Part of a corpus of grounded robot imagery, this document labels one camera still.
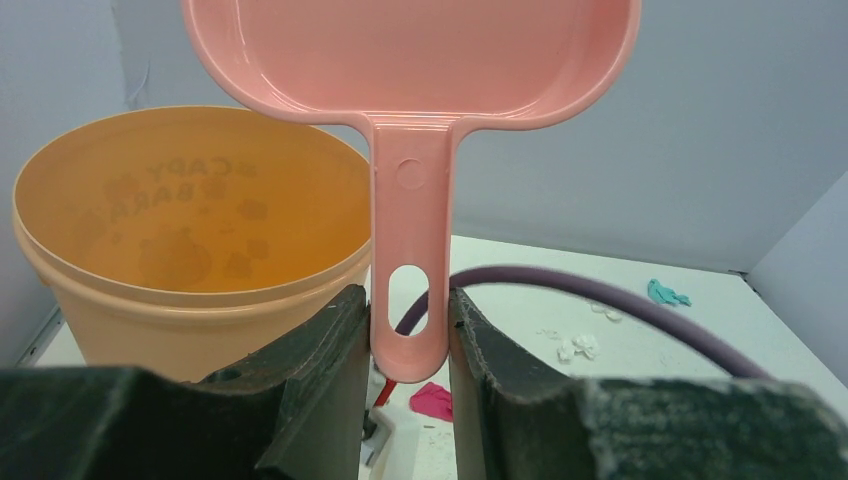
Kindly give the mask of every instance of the teal object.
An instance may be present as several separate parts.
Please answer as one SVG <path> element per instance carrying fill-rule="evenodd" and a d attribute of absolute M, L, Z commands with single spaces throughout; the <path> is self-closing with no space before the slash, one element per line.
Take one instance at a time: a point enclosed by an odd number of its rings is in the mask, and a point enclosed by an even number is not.
<path fill-rule="evenodd" d="M 686 295 L 680 295 L 674 290 L 664 287 L 659 280 L 652 278 L 648 282 L 648 297 L 659 304 L 692 306 L 692 301 Z"/>

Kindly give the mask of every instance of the bucket rim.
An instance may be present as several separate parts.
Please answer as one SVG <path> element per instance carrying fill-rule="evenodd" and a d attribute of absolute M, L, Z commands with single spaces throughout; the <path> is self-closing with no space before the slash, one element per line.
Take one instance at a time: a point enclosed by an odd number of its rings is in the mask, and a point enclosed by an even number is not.
<path fill-rule="evenodd" d="M 245 308 L 245 307 L 249 307 L 249 308 L 252 309 L 254 306 L 257 306 L 257 305 L 263 305 L 263 304 L 267 304 L 267 303 L 274 303 L 274 302 L 280 301 L 281 299 L 277 298 L 277 299 L 274 299 L 274 300 L 260 301 L 258 303 L 250 303 L 249 297 L 261 296 L 261 297 L 264 297 L 264 298 L 273 298 L 273 294 L 277 290 L 280 291 L 280 293 L 281 293 L 280 296 L 283 297 L 282 299 L 296 298 L 301 294 L 306 295 L 306 294 L 309 294 L 310 292 L 313 292 L 315 290 L 321 290 L 322 287 L 326 287 L 326 286 L 330 285 L 333 281 L 337 280 L 338 278 L 345 276 L 345 274 L 350 272 L 352 269 L 354 269 L 355 267 L 358 267 L 359 264 L 362 263 L 363 258 L 368 260 L 369 263 L 370 263 L 371 238 L 369 236 L 368 238 L 366 238 L 365 242 L 362 245 L 360 245 L 356 250 L 354 250 L 350 255 L 345 257 L 340 262 L 338 262 L 334 265 L 331 265 L 330 267 L 327 267 L 324 270 L 320 270 L 320 271 L 315 272 L 311 275 L 302 277 L 298 280 L 294 280 L 294 281 L 286 282 L 286 283 L 281 283 L 281 284 L 278 284 L 278 285 L 271 285 L 271 286 L 262 287 L 262 288 L 249 289 L 249 290 L 235 290 L 235 291 L 230 291 L 230 292 L 180 292 L 180 291 L 173 291 L 173 290 L 162 290 L 162 289 L 156 289 L 156 288 L 150 288 L 150 287 L 143 287 L 143 286 L 140 286 L 140 285 L 134 285 L 134 284 L 127 283 L 127 282 L 122 282 L 122 281 L 119 281 L 119 280 L 111 279 L 111 278 L 108 278 L 108 277 L 104 277 L 102 275 L 98 275 L 98 274 L 89 272 L 89 271 L 82 269 L 79 266 L 65 260 L 64 258 L 62 258 L 59 255 L 57 255 L 56 253 L 54 253 L 52 250 L 45 247 L 41 242 L 39 242 L 30 233 L 29 229 L 27 229 L 25 223 L 23 222 L 23 219 L 20 216 L 19 210 L 18 210 L 18 187 L 19 187 L 19 184 L 20 184 L 21 177 L 24 174 L 24 172 L 26 171 L 27 167 L 29 167 L 30 164 L 37 157 L 39 157 L 45 149 L 49 148 L 50 146 L 52 146 L 57 141 L 59 141 L 63 138 L 69 137 L 69 136 L 71 136 L 71 135 L 73 135 L 73 134 L 75 134 L 75 133 L 77 133 L 81 130 L 85 130 L 85 129 L 88 129 L 88 128 L 94 128 L 97 125 L 100 125 L 100 124 L 103 124 L 103 123 L 108 123 L 108 122 L 113 122 L 115 120 L 124 119 L 124 118 L 127 118 L 127 117 L 152 115 L 152 114 L 158 115 L 158 114 L 161 114 L 161 112 L 163 112 L 163 111 L 182 111 L 182 112 L 185 112 L 185 113 L 189 113 L 191 111 L 204 111 L 204 110 L 206 110 L 206 111 L 222 111 L 222 112 L 229 111 L 229 112 L 238 113 L 238 114 L 248 113 L 248 114 L 252 114 L 252 115 L 258 115 L 262 118 L 268 118 L 268 117 L 265 117 L 261 114 L 258 114 L 256 112 L 254 112 L 250 109 L 244 108 L 244 107 L 231 107 L 231 106 L 224 106 L 224 105 L 221 105 L 221 106 L 219 106 L 219 105 L 170 105 L 170 106 L 162 106 L 162 107 L 145 108 L 145 109 L 141 109 L 141 110 L 120 112 L 120 113 L 117 113 L 117 114 L 114 114 L 114 115 L 110 115 L 110 116 L 107 116 L 107 117 L 103 117 L 103 118 L 94 120 L 92 122 L 85 123 L 83 125 L 77 126 L 77 127 L 73 128 L 71 130 L 68 130 L 68 131 L 54 137 L 52 140 L 50 140 L 49 142 L 47 142 L 44 145 L 42 145 L 41 147 L 39 147 L 38 150 L 36 150 L 35 153 L 33 153 L 27 159 L 27 161 L 23 164 L 23 166 L 21 166 L 21 168 L 18 170 L 18 173 L 15 176 L 15 182 L 13 183 L 13 186 L 12 186 L 12 217 L 13 217 L 14 228 L 15 228 L 15 236 L 18 237 L 17 238 L 18 245 L 19 245 L 19 248 L 21 248 L 22 250 L 26 250 L 26 248 L 24 247 L 25 243 L 30 244 L 29 248 L 31 249 L 31 251 L 30 252 L 24 251 L 24 254 L 27 257 L 27 259 L 30 261 L 30 263 L 32 263 L 34 267 L 35 267 L 36 259 L 37 259 L 38 263 L 42 263 L 42 265 L 41 265 L 42 268 L 36 268 L 36 271 L 39 274 L 43 274 L 45 277 L 51 276 L 51 275 L 45 273 L 48 270 L 56 272 L 56 274 L 58 274 L 62 277 L 61 279 L 57 278 L 58 282 L 56 282 L 57 284 L 61 285 L 61 288 L 65 288 L 68 283 L 74 283 L 74 284 L 77 284 L 79 286 L 85 287 L 86 289 L 90 289 L 91 292 L 98 293 L 98 294 L 101 294 L 101 295 L 104 295 L 104 296 L 108 296 L 108 297 L 111 297 L 112 299 L 122 299 L 122 300 L 126 300 L 126 301 L 129 301 L 129 302 L 136 303 L 138 305 L 143 305 L 143 306 L 152 306 L 153 305 L 152 303 L 137 302 L 137 301 L 128 300 L 128 299 L 125 299 L 125 298 L 122 298 L 122 297 L 119 297 L 119 296 L 99 292 L 97 289 L 94 289 L 92 287 L 84 285 L 82 282 L 71 278 L 66 273 L 61 272 L 61 271 L 59 271 L 59 269 L 57 269 L 53 265 L 50 265 L 49 262 L 47 262 L 44 258 L 42 258 L 42 255 L 39 254 L 39 252 L 42 252 L 44 255 L 48 256 L 52 261 L 56 262 L 58 265 L 61 265 L 63 268 L 68 269 L 70 272 L 73 272 L 75 275 L 79 275 L 80 277 L 91 278 L 96 282 L 101 282 L 103 284 L 116 287 L 116 288 L 123 290 L 127 293 L 135 291 L 135 292 L 144 292 L 147 295 L 158 295 L 158 296 L 164 297 L 162 304 L 159 304 L 157 307 L 151 307 L 151 308 L 168 309 L 168 310 L 174 310 L 175 312 L 180 311 L 180 312 L 184 312 L 184 313 L 188 313 L 188 314 L 191 314 L 191 312 L 194 312 L 194 311 L 197 311 L 197 313 L 209 314 L 211 310 L 216 310 L 216 309 L 221 309 L 222 311 L 232 312 L 234 309 L 238 310 L 238 309 Z M 281 123 L 292 124 L 292 122 L 281 122 Z M 358 150 L 353 148 L 349 143 L 347 143 L 344 140 L 333 135 L 332 133 L 329 133 L 325 130 L 322 130 L 322 129 L 315 127 L 315 126 L 312 126 L 312 125 L 305 125 L 305 124 L 297 124 L 297 125 L 299 125 L 301 127 L 309 128 L 311 130 L 319 132 L 322 135 L 327 136 L 329 139 L 336 141 L 336 142 L 344 145 L 345 147 L 347 147 L 351 152 L 355 153 L 355 155 L 357 157 L 359 157 L 366 164 L 369 163 L 368 159 L 364 155 L 362 155 Z M 321 277 L 328 276 L 336 270 L 342 270 L 342 271 L 340 271 L 336 277 L 333 277 L 330 280 L 329 283 L 328 282 L 323 282 L 323 283 L 320 282 Z M 297 287 L 299 285 L 305 285 L 306 288 L 297 289 Z M 244 301 L 240 302 L 239 300 L 242 297 L 247 297 L 247 298 L 244 298 Z M 234 306 L 232 306 L 232 307 L 220 307 L 220 306 L 216 306 L 216 307 L 179 307 L 179 306 L 174 305 L 174 304 L 182 303 L 182 302 L 180 302 L 181 299 L 183 301 L 185 301 L 185 299 L 191 299 L 191 301 L 194 301 L 194 302 L 202 301 L 204 299 L 209 299 L 210 301 L 213 301 L 213 303 L 218 303 L 218 304 L 224 303 L 224 301 L 227 301 L 227 303 L 232 303 Z"/>

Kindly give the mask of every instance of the red object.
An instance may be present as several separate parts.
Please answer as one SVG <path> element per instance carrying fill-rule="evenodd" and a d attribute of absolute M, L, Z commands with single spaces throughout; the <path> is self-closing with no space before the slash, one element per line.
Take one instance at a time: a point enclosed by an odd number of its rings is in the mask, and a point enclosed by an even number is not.
<path fill-rule="evenodd" d="M 392 394 L 392 391 L 397 386 L 397 382 L 394 380 L 386 379 L 386 385 L 380 390 L 380 395 L 377 397 L 377 401 L 374 402 L 375 407 L 382 407 L 386 403 L 389 402 L 389 395 Z"/>
<path fill-rule="evenodd" d="M 413 412 L 453 422 L 453 398 L 449 391 L 429 382 L 409 399 L 409 408 Z"/>

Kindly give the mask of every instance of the pink plastic scoop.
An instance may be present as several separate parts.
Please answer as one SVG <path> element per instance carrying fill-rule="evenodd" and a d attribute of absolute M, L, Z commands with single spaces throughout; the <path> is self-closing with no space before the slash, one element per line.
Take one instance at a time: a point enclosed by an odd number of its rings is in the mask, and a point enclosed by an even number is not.
<path fill-rule="evenodd" d="M 201 62 L 236 100 L 368 139 L 371 349 L 387 377 L 407 383 L 447 357 L 459 142 L 587 108 L 626 63 L 640 9 L 640 0 L 183 0 Z M 411 337 L 388 319 L 389 278 L 404 265 L 430 282 L 429 320 Z"/>

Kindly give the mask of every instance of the white wall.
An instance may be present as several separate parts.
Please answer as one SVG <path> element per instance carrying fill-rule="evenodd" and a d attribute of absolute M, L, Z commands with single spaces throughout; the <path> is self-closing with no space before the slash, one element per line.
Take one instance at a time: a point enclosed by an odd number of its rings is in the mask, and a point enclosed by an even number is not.
<path fill-rule="evenodd" d="M 115 0 L 142 105 L 234 104 L 174 0 Z M 747 271 L 848 169 L 848 2 L 650 0 L 633 59 L 594 108 L 460 149 L 455 230 Z M 350 130 L 348 141 L 365 149 Z"/>
<path fill-rule="evenodd" d="M 0 0 L 0 366 L 20 358 L 56 304 L 18 250 L 18 170 L 53 137 L 123 109 L 108 0 Z"/>
<path fill-rule="evenodd" d="M 757 264 L 748 281 L 848 385 L 848 173 Z"/>

